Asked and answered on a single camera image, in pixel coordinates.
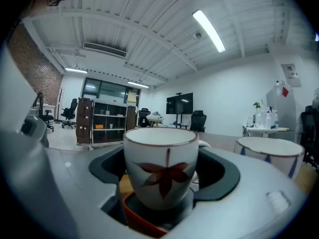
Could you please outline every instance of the cup handle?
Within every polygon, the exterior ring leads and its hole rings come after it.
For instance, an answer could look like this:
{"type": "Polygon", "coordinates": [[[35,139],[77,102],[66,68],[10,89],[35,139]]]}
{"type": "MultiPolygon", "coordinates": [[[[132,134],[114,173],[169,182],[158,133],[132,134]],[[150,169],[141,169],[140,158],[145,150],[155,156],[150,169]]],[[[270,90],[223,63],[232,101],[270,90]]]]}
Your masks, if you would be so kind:
{"type": "Polygon", "coordinates": [[[211,147],[207,142],[199,140],[198,141],[199,147],[211,147]]]}

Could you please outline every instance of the black office chair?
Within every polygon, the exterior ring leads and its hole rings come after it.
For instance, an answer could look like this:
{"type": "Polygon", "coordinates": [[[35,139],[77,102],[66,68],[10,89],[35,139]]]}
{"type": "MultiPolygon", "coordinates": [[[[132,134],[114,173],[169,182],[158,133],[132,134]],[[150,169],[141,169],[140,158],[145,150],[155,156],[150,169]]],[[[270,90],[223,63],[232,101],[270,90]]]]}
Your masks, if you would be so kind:
{"type": "Polygon", "coordinates": [[[146,118],[146,116],[150,114],[151,112],[147,108],[142,108],[139,110],[139,127],[147,127],[148,125],[151,125],[146,118]]]}
{"type": "Polygon", "coordinates": [[[49,113],[51,113],[52,111],[51,110],[45,110],[45,115],[43,115],[43,95],[42,95],[42,92],[39,92],[34,103],[33,103],[33,106],[36,107],[36,102],[37,100],[39,99],[39,117],[40,119],[42,119],[45,123],[46,123],[46,127],[51,129],[52,132],[54,132],[54,126],[51,126],[49,123],[50,123],[50,120],[54,120],[54,117],[52,115],[49,115],[49,113]]]}
{"type": "Polygon", "coordinates": [[[76,109],[77,106],[78,106],[77,99],[76,99],[76,98],[73,98],[70,108],[62,109],[62,110],[63,110],[63,113],[61,113],[61,116],[64,116],[64,117],[67,118],[66,123],[63,123],[63,124],[62,124],[62,127],[63,127],[63,128],[64,128],[65,125],[68,125],[68,126],[70,126],[71,128],[73,128],[72,126],[75,125],[75,124],[74,124],[73,122],[71,122],[70,120],[72,120],[72,119],[75,118],[75,109],[76,109]]]}
{"type": "Polygon", "coordinates": [[[307,106],[305,112],[301,113],[303,122],[303,133],[300,144],[305,148],[304,162],[316,167],[319,166],[319,143],[318,143],[318,113],[307,106]]]}
{"type": "Polygon", "coordinates": [[[205,121],[207,116],[204,115],[203,111],[194,111],[191,116],[190,130],[196,132],[205,132],[205,121]]]}

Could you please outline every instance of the blue triangle pattern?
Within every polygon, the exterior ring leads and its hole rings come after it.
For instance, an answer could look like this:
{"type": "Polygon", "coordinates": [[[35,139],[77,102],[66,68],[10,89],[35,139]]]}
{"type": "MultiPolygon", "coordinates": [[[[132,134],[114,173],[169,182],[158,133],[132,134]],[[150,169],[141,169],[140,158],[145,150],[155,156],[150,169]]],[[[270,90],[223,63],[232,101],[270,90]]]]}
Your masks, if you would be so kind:
{"type": "Polygon", "coordinates": [[[265,161],[268,162],[269,164],[271,164],[270,156],[269,156],[269,155],[267,155],[267,157],[265,158],[265,161]]]}
{"type": "Polygon", "coordinates": [[[297,157],[295,158],[294,163],[293,163],[293,166],[291,167],[290,172],[289,172],[289,174],[288,174],[288,177],[289,177],[289,178],[292,178],[292,176],[294,175],[296,166],[297,166],[297,157]]]}
{"type": "Polygon", "coordinates": [[[245,147],[242,147],[241,152],[240,152],[240,155],[245,156],[245,147]]]}

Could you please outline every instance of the brick wall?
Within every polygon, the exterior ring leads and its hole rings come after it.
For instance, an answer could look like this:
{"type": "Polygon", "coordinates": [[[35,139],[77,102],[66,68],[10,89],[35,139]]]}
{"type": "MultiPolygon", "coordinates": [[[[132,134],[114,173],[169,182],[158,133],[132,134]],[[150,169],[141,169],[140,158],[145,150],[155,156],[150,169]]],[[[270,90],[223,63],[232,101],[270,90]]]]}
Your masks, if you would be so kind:
{"type": "Polygon", "coordinates": [[[9,50],[29,84],[43,93],[44,103],[55,106],[63,75],[40,52],[22,23],[12,34],[9,50]]]}

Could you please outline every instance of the shelving unit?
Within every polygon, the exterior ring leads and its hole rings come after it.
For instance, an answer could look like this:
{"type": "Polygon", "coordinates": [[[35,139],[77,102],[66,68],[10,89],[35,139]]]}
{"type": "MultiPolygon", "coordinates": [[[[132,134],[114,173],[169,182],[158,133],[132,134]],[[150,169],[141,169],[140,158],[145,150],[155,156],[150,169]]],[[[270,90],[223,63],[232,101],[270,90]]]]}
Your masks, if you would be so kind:
{"type": "Polygon", "coordinates": [[[92,118],[92,147],[118,144],[123,142],[126,131],[127,104],[119,104],[101,99],[95,99],[92,118]],[[95,128],[102,124],[103,129],[95,128]]]}

